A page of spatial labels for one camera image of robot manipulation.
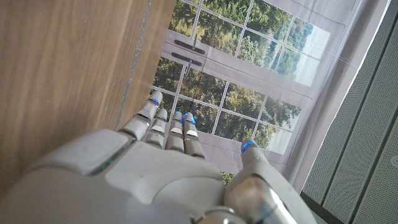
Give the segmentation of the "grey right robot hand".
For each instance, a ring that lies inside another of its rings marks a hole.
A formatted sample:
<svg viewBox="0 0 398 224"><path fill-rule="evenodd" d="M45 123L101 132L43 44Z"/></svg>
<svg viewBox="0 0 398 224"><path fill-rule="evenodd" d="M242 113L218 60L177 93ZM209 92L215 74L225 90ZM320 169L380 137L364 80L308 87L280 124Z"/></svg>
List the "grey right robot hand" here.
<svg viewBox="0 0 398 224"><path fill-rule="evenodd" d="M257 143L225 184L195 119L168 118L155 91L120 130L99 129L47 154L1 199L2 223L314 223Z"/></svg>

